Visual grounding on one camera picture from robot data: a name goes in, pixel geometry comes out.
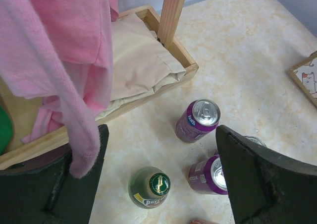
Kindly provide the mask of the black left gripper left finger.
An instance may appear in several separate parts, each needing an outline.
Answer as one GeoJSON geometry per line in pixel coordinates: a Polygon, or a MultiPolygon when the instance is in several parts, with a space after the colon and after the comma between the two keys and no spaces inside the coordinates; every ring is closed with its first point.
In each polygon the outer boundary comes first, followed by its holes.
{"type": "Polygon", "coordinates": [[[104,164],[109,130],[99,126],[98,158],[81,179],[69,173],[68,144],[0,172],[2,224],[87,224],[104,164]]]}

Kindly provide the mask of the burlap canvas tote bag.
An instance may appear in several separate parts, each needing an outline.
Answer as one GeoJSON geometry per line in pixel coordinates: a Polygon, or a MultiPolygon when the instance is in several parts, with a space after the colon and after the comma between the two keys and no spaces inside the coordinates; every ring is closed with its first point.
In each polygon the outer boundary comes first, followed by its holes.
{"type": "Polygon", "coordinates": [[[317,52],[297,63],[287,71],[310,102],[317,107],[317,52]]]}

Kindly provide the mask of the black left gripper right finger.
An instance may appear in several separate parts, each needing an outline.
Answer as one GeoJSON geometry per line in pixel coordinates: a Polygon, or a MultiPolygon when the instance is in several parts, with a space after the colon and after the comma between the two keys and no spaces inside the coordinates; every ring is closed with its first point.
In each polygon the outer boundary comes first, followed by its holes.
{"type": "Polygon", "coordinates": [[[225,125],[216,144],[237,224],[315,224],[317,167],[252,142],[225,125]]]}

